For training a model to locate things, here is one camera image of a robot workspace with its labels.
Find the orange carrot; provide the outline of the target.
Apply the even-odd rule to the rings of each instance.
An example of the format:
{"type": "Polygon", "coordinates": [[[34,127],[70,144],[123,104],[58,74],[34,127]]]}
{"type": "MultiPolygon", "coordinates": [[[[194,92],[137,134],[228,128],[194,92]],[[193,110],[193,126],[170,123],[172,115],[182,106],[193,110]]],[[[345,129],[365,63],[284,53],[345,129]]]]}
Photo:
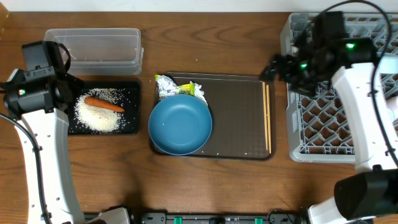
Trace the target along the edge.
{"type": "Polygon", "coordinates": [[[101,99],[97,99],[97,98],[86,97],[84,99],[84,103],[86,105],[89,105],[89,106],[94,106],[94,107],[97,107],[97,108],[111,110],[111,111],[115,111],[115,112],[118,112],[118,113],[123,113],[124,112],[124,109],[122,107],[119,107],[117,105],[114,105],[112,103],[109,103],[107,101],[104,101],[104,100],[101,100],[101,99]]]}

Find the white rice pile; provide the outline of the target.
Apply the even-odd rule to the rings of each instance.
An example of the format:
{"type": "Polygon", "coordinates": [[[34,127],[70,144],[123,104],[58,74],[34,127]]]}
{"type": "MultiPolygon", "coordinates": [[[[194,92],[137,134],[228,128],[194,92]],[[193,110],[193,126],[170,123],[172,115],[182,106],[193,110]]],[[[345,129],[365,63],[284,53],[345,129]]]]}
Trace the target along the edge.
{"type": "Polygon", "coordinates": [[[125,97],[121,90],[115,88],[94,88],[78,97],[73,120],[95,133],[117,133],[128,122],[124,113],[91,106],[85,103],[88,98],[96,98],[115,106],[122,106],[125,97]]]}

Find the light blue bowl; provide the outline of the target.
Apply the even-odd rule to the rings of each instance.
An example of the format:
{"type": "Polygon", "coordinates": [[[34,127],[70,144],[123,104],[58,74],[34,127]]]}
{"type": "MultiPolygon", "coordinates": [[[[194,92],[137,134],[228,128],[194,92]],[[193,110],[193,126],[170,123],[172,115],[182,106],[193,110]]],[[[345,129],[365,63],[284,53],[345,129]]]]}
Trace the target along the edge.
{"type": "Polygon", "coordinates": [[[398,57],[396,54],[385,53],[379,62],[379,73],[381,74],[397,74],[398,57]]]}

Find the pale pink cup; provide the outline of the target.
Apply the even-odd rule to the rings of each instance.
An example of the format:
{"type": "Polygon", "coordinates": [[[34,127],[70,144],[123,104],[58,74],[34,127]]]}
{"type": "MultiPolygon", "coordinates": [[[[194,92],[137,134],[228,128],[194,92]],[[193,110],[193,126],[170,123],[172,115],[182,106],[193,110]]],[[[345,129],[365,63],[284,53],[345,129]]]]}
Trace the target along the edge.
{"type": "Polygon", "coordinates": [[[398,96],[395,96],[387,101],[387,107],[389,108],[391,120],[395,121],[398,117],[398,96]]]}

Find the white tissue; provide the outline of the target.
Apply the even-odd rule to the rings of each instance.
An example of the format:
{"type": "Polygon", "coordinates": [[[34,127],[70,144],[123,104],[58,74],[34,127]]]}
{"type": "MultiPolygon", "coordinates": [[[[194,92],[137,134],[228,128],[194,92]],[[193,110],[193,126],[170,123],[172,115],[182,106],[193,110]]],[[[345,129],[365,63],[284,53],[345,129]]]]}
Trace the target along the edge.
{"type": "Polygon", "coordinates": [[[194,96],[200,99],[205,105],[208,106],[208,103],[205,99],[205,92],[201,89],[202,85],[194,83],[194,96]]]}

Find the dark blue plate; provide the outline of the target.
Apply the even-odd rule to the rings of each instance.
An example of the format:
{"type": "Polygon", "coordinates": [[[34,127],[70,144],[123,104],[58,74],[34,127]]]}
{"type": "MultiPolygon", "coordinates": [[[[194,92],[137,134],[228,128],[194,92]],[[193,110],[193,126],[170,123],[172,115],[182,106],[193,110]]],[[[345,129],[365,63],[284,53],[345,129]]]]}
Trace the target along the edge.
{"type": "Polygon", "coordinates": [[[211,136],[213,120],[202,100],[190,95],[170,96],[152,110],[148,130],[156,147],[174,156],[192,154],[211,136]]]}

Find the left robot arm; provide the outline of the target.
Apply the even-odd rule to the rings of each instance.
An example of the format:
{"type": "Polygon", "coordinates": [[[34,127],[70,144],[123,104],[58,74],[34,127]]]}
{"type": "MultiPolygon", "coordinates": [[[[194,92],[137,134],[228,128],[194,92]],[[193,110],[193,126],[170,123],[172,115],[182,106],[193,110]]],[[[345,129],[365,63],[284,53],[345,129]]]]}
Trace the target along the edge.
{"type": "Polygon", "coordinates": [[[38,75],[15,69],[1,84],[5,117],[24,154],[29,223],[84,223],[68,152],[68,109],[84,82],[67,73],[38,75]]]}

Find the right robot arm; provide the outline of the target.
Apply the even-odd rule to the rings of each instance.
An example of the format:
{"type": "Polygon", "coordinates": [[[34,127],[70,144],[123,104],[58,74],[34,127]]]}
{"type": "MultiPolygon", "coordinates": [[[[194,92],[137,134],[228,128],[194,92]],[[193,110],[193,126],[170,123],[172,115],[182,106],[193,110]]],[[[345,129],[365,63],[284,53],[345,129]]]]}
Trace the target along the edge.
{"type": "Polygon", "coordinates": [[[397,134],[382,92],[381,58],[369,38],[298,44],[275,55],[261,73],[278,75],[293,91],[314,96],[321,81],[338,92],[355,150],[356,175],[335,184],[334,196],[304,211],[300,223],[350,223],[397,213],[397,134]]]}

